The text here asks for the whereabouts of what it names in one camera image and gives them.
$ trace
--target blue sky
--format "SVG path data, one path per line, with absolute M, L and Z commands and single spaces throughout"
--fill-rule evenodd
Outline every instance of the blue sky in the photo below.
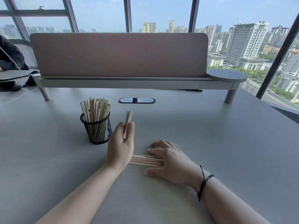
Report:
M 125 32 L 123 0 L 71 0 L 77 25 L 91 32 Z M 15 0 L 19 9 L 63 8 L 62 0 Z M 131 0 L 133 32 L 143 28 L 143 22 L 155 22 L 160 31 L 175 26 L 189 26 L 192 0 Z M 222 31 L 237 23 L 256 23 L 265 20 L 271 29 L 277 25 L 290 27 L 299 12 L 299 0 L 200 0 L 196 28 L 222 24 Z M 64 17 L 26 17 L 26 26 L 53 26 L 57 31 L 69 29 Z M 0 26 L 10 22 L 0 18 Z

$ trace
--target wristband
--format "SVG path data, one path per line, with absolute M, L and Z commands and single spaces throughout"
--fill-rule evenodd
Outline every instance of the wristband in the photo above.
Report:
M 202 169 L 202 166 L 200 166 L 201 170 L 202 170 L 202 175 L 204 176 L 204 171 Z M 202 195 L 202 191 L 204 190 L 205 185 L 207 184 L 207 181 L 211 178 L 211 177 L 215 177 L 213 174 L 210 174 L 207 179 L 204 178 L 204 181 L 202 182 L 202 184 L 200 185 L 200 191 L 197 194 L 198 200 L 200 201 L 200 197 Z

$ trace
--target cable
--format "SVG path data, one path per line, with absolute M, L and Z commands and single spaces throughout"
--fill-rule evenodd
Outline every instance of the cable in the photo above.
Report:
M 16 67 L 18 68 L 18 70 L 20 70 L 19 66 L 17 65 L 17 63 L 0 47 L 0 49 L 6 54 L 6 56 L 8 56 L 8 58 L 16 65 Z

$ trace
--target gray table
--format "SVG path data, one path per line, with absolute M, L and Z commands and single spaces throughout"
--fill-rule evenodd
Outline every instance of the gray table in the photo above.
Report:
M 52 88 L 0 107 L 1 223 L 34 223 L 103 164 L 107 143 L 93 145 L 80 122 L 79 102 L 105 97 L 111 124 L 133 109 L 135 154 L 168 139 L 213 173 L 271 223 L 299 220 L 299 125 L 239 89 L 226 91 Z M 152 105 L 119 104 L 121 97 L 151 97 Z M 211 223 L 190 188 L 144 177 L 128 165 L 92 223 Z

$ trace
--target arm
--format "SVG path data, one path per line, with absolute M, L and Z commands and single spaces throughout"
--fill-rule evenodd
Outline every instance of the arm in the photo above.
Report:
M 145 175 L 162 177 L 176 184 L 185 184 L 192 187 L 196 193 L 199 192 L 203 175 L 198 165 L 172 142 L 160 140 L 151 146 L 153 149 L 149 149 L 148 153 L 162 157 L 164 167 L 148 168 L 144 171 Z M 201 199 L 217 224 L 269 224 L 215 177 L 207 181 Z
M 21 51 L 15 46 L 9 39 L 0 36 L 1 48 L 16 62 L 18 67 L 22 69 L 25 64 L 25 58 Z M 0 61 L 0 67 L 2 71 L 18 70 L 17 66 L 7 57 L 7 61 Z
M 52 208 L 36 224 L 89 224 L 111 185 L 130 162 L 134 150 L 133 122 L 129 123 L 124 138 L 124 124 L 119 123 L 108 143 L 105 164 Z

